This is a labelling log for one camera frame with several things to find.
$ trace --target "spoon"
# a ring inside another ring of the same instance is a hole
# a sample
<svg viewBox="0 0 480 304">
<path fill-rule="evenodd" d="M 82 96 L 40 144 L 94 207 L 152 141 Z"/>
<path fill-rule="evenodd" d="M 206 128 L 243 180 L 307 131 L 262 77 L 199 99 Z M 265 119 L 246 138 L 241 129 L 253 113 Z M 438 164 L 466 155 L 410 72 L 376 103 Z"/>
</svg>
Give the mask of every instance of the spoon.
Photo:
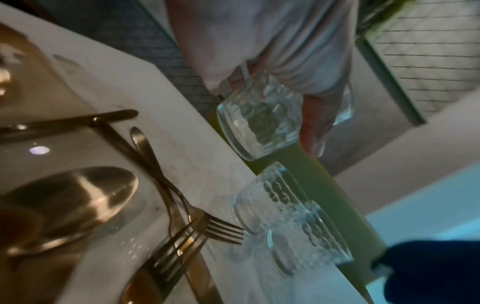
<svg viewBox="0 0 480 304">
<path fill-rule="evenodd" d="M 40 253 L 91 233 L 125 206 L 138 185 L 128 170 L 90 167 L 48 176 L 0 196 L 1 207 L 39 218 L 39 224 L 31 225 L 35 231 L 26 233 L 33 237 L 9 247 L 8 254 Z M 25 229 L 21 221 L 13 224 Z"/>
</svg>

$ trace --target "knife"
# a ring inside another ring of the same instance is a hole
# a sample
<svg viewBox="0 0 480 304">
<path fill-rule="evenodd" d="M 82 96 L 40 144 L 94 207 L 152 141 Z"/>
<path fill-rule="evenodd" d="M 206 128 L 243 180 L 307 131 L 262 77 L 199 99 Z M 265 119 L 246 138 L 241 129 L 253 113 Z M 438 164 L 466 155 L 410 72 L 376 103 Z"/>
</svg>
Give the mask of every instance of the knife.
<svg viewBox="0 0 480 304">
<path fill-rule="evenodd" d="M 152 161 L 145 159 L 142 154 L 134 149 L 114 128 L 101 119 L 95 119 L 95 126 L 97 127 L 98 132 L 107 141 L 153 176 L 153 181 L 167 207 L 168 215 L 170 217 L 170 224 L 168 226 L 170 236 L 175 235 L 185 227 L 186 223 L 180 213 L 179 207 L 175 203 L 175 199 L 173 198 L 170 189 L 155 178 L 156 174 L 152 169 Z M 134 143 L 139 149 L 143 149 L 140 144 L 137 145 L 136 140 L 134 140 Z M 156 168 L 156 170 L 158 171 L 158 174 L 163 175 L 161 168 Z M 186 276 L 199 304 L 224 303 L 202 254 L 197 255 L 193 263 L 190 265 Z"/>
<path fill-rule="evenodd" d="M 0 136 L 11 135 L 25 131 L 65 131 L 79 127 L 93 126 L 94 118 L 101 118 L 106 122 L 115 122 L 131 119 L 139 114 L 136 110 L 120 110 L 115 112 L 99 113 L 93 115 L 61 118 L 54 120 L 36 121 L 24 124 L 12 124 L 6 127 L 0 127 Z"/>
</svg>

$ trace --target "fork tines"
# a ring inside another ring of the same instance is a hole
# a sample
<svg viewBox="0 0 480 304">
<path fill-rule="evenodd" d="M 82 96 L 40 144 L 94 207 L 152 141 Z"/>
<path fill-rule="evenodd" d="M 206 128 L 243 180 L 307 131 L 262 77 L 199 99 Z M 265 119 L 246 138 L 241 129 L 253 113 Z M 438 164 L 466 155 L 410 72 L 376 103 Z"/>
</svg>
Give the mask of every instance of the fork tines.
<svg viewBox="0 0 480 304">
<path fill-rule="evenodd" d="M 208 240 L 205 237 L 200 244 L 196 244 L 201 234 L 196 233 L 194 237 L 195 230 L 188 232 L 194 223 L 195 221 L 186 225 L 155 253 L 152 263 L 158 271 L 154 276 L 165 289 L 176 285 Z"/>
<path fill-rule="evenodd" d="M 212 239 L 236 245 L 241 245 L 244 239 L 243 229 L 214 216 L 209 217 L 205 234 Z"/>
</svg>

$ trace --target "person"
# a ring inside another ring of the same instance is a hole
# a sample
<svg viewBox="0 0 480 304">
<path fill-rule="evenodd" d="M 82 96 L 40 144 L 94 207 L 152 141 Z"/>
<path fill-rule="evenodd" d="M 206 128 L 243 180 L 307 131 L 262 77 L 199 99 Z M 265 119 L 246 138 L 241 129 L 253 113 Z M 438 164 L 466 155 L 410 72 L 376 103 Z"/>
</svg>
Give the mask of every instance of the person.
<svg viewBox="0 0 480 304">
<path fill-rule="evenodd" d="M 322 151 L 349 78 L 357 0 L 165 0 L 175 40 L 191 68 L 214 94 L 228 79 L 242 86 L 238 68 L 267 70 L 302 93 L 300 143 Z"/>
</svg>

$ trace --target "textured glass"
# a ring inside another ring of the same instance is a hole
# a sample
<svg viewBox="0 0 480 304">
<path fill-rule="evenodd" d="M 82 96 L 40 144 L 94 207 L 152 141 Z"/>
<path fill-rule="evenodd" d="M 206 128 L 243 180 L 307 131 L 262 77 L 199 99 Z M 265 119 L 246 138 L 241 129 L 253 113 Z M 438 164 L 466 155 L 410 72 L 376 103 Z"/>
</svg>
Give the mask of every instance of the textured glass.
<svg viewBox="0 0 480 304">
<path fill-rule="evenodd" d="M 308 201 L 293 176 L 274 162 L 233 198 L 233 210 L 244 229 L 257 235 L 307 213 Z"/>
<path fill-rule="evenodd" d="M 285 274 L 352 261 L 348 246 L 332 221 L 316 203 L 310 206 L 311 212 L 268 232 L 273 259 Z"/>
<path fill-rule="evenodd" d="M 334 125 L 352 116 L 352 99 L 347 86 Z M 302 102 L 301 94 L 263 71 L 219 105 L 218 121 L 237 154 L 255 160 L 299 140 Z"/>
</svg>

